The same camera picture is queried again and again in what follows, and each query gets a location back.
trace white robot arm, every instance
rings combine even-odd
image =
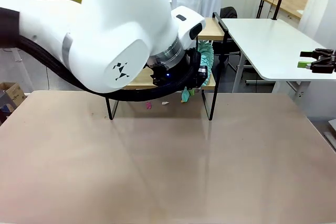
[[[30,40],[95,93],[122,89],[144,66],[158,86],[170,71],[182,76],[205,27],[201,15],[171,11],[168,0],[0,0],[0,22],[0,46]]]

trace floor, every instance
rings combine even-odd
[[[29,92],[28,85],[25,83],[24,78],[20,73],[18,64],[14,61],[13,55],[10,49],[0,49],[0,82],[17,82],[24,90],[24,92]],[[27,69],[27,72],[32,80],[35,90],[79,90],[78,88],[68,84],[63,81],[57,75],[55,75],[51,70],[46,70],[46,67],[40,64],[32,56],[25,53],[24,51],[19,51],[19,54],[23,60],[23,63]],[[239,57],[231,56],[230,62],[233,66],[238,65]],[[217,73],[216,66],[218,65],[218,58],[215,57],[213,73]],[[221,82],[219,85],[219,91],[223,93],[231,93],[233,84],[235,81],[236,73],[226,64],[226,68],[222,72]],[[239,91],[244,93],[270,93],[273,89],[273,85],[260,84],[255,85],[245,85],[245,80],[256,80],[256,73],[244,72],[243,79],[239,85]]]

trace table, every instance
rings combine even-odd
[[[299,61],[315,61],[300,58],[301,51],[313,51],[323,46],[286,22],[272,19],[223,19],[223,22],[242,51],[233,92],[238,91],[246,59],[263,79],[288,82],[296,89],[296,101],[304,96],[311,81],[336,80],[336,73],[312,73],[297,68]]]
[[[278,5],[279,0],[263,0],[269,4],[274,6]],[[301,19],[302,14],[298,12],[298,10],[304,10],[306,8],[308,0],[282,0],[280,10],[286,12],[287,14]]]
[[[336,220],[336,154],[286,95],[219,94],[212,122],[177,97],[109,121],[99,96],[33,92],[0,127],[0,221]]]
[[[152,89],[156,86],[153,84],[153,79],[151,77],[153,71],[150,68],[144,68],[140,74],[124,89]],[[211,75],[209,83],[207,86],[202,87],[204,90],[214,90],[216,82],[214,77]]]
[[[199,40],[222,41],[224,32],[218,24],[216,18],[205,18],[206,26],[198,35]]]

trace black chair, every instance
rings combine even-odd
[[[220,13],[220,18],[237,18],[237,11],[233,7],[225,7],[222,8]],[[214,41],[212,46],[214,48],[214,55],[220,55],[220,51],[222,50],[222,41]],[[236,45],[231,37],[227,39],[227,43],[225,45],[225,51],[229,52],[224,54],[224,61],[228,61],[228,65],[237,72],[237,69],[231,65],[229,62],[230,55],[239,55],[240,56],[240,48]]]

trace white curtain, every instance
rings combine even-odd
[[[325,46],[336,49],[336,0],[309,0],[299,29]],[[312,82],[301,107],[314,119],[336,118],[336,82]]]

